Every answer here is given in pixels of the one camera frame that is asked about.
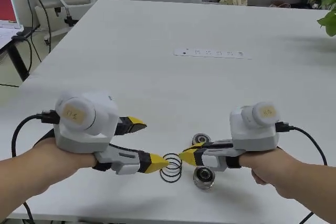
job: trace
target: metal bearing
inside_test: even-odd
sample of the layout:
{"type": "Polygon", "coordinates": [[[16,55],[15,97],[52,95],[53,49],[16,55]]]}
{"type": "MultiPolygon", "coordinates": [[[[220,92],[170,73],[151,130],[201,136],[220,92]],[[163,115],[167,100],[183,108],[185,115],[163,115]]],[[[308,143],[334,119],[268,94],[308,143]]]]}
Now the metal bearing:
{"type": "Polygon", "coordinates": [[[211,142],[211,138],[204,133],[197,133],[193,137],[192,145],[199,144],[199,143],[209,143],[211,142]]]}
{"type": "Polygon", "coordinates": [[[215,181],[215,173],[207,167],[197,167],[194,171],[194,183],[200,189],[209,189],[215,181]]]}

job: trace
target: monitor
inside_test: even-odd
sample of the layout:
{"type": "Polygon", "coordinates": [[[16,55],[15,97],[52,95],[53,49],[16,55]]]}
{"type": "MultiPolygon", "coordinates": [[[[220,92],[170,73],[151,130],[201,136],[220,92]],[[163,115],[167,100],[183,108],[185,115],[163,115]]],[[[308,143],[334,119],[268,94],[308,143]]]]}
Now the monitor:
{"type": "Polygon", "coordinates": [[[20,28],[13,0],[0,0],[0,27],[20,28]]]}

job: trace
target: white table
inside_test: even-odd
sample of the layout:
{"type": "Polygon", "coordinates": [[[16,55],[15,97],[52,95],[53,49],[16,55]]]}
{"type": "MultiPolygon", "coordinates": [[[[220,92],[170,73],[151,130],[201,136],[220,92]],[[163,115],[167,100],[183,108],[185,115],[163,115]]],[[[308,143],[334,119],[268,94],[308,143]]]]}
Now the white table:
{"type": "MultiPolygon", "coordinates": [[[[236,106],[274,101],[282,119],[311,133],[336,165],[336,40],[320,29],[316,10],[100,0],[0,110],[0,158],[26,116],[52,109],[62,90],[109,90],[121,115],[143,119],[146,130],[116,137],[117,145],[163,155],[188,147],[195,133],[230,137],[236,106]],[[252,57],[181,57],[176,48],[242,51],[252,57]]],[[[18,153],[50,128],[27,124],[18,153]]],[[[298,133],[280,146],[321,163],[298,133]]],[[[158,173],[117,176],[84,169],[30,199],[36,219],[121,223],[298,223],[308,210],[258,186],[248,169],[217,173],[211,190],[192,181],[194,168],[167,184],[158,173]]],[[[11,215],[22,218],[23,207],[11,215]]],[[[317,217],[309,223],[324,223],[317,217]]]]}

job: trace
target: label sticker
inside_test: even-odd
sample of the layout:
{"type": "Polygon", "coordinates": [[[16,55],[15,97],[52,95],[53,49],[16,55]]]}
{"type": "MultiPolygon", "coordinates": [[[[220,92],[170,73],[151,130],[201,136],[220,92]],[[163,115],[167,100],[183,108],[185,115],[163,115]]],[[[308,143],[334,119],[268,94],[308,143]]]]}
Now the label sticker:
{"type": "Polygon", "coordinates": [[[277,115],[277,111],[273,106],[265,106],[259,109],[262,118],[272,118],[277,115]]]}
{"type": "Polygon", "coordinates": [[[86,113],[74,106],[71,106],[70,104],[67,104],[63,109],[62,116],[74,123],[82,124],[86,118],[86,113]]]}

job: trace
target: black desk leg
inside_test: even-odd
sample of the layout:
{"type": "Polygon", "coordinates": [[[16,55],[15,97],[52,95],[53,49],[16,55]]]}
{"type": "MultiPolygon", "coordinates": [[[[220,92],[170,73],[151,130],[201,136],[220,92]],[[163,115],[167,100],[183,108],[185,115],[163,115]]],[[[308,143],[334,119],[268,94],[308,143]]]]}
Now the black desk leg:
{"type": "Polygon", "coordinates": [[[16,49],[15,45],[12,45],[8,48],[7,52],[22,81],[25,81],[29,76],[29,72],[21,58],[19,51],[16,49]]]}

